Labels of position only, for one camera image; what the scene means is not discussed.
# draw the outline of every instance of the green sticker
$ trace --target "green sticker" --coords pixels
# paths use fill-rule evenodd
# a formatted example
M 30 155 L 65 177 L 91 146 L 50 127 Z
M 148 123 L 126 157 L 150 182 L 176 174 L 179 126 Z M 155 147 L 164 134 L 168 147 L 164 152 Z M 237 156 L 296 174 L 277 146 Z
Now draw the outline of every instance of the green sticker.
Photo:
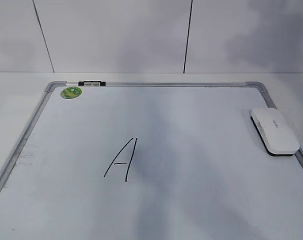
M 67 87 L 61 91 L 60 95 L 64 99 L 74 99 L 82 94 L 82 89 L 76 86 Z

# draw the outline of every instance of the white eraser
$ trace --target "white eraser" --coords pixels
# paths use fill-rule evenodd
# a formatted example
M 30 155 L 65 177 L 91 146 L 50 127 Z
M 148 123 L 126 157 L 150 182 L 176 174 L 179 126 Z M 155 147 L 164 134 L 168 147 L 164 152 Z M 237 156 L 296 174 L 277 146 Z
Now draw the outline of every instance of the white eraser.
M 269 154 L 293 155 L 300 149 L 295 134 L 277 109 L 253 108 L 251 118 Z

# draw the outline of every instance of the eraser logo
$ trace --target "eraser logo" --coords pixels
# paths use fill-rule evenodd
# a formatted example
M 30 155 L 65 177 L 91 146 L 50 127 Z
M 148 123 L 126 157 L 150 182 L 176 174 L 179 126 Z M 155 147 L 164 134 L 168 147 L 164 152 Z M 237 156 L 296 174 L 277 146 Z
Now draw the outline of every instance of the eraser logo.
M 275 127 L 278 128 L 278 125 L 277 125 L 276 121 L 273 120 L 272 122 L 273 122 L 273 124 L 275 125 Z

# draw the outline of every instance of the black marker writing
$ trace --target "black marker writing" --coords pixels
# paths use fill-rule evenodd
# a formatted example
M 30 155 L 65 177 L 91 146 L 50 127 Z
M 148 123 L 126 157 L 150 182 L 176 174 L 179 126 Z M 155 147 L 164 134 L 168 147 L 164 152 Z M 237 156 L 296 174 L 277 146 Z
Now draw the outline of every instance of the black marker writing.
M 131 158 L 130 158 L 130 161 L 129 161 L 129 164 L 128 164 L 127 173 L 126 173 L 126 178 L 125 178 L 125 182 L 126 182 L 126 183 L 127 183 L 128 172 L 129 172 L 129 170 L 130 170 L 131 163 L 132 163 L 133 156 L 134 156 L 134 152 L 135 152 L 135 148 L 136 148 L 137 139 L 138 139 L 138 138 L 136 138 L 136 140 L 135 140 L 135 145 L 133 146 Z
M 124 150 L 124 148 L 126 148 L 126 146 L 133 140 L 134 138 L 132 137 L 126 144 L 125 146 L 122 147 L 122 149 L 119 151 L 119 153 L 117 153 L 117 155 L 115 156 L 115 158 L 112 160 L 111 164 L 109 165 L 109 167 L 107 168 L 105 174 L 103 177 L 106 177 L 106 174 L 108 173 L 109 169 L 111 168 L 111 166 L 113 165 L 113 163 L 115 162 L 116 158 L 118 157 L 119 154 L 121 154 L 121 152 Z

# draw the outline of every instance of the white wall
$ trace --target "white wall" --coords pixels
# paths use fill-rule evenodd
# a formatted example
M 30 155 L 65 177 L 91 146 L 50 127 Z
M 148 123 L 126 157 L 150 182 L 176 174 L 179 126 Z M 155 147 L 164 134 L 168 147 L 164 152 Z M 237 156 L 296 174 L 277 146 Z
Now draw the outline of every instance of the white wall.
M 186 73 L 303 72 L 303 0 L 194 0 Z
M 32 0 L 0 0 L 0 72 L 52 72 Z
M 191 0 L 35 5 L 55 72 L 183 72 Z M 52 72 L 32 0 L 0 0 L 0 71 Z M 303 73 L 303 0 L 193 0 L 186 73 Z
M 55 72 L 183 72 L 189 0 L 35 3 Z

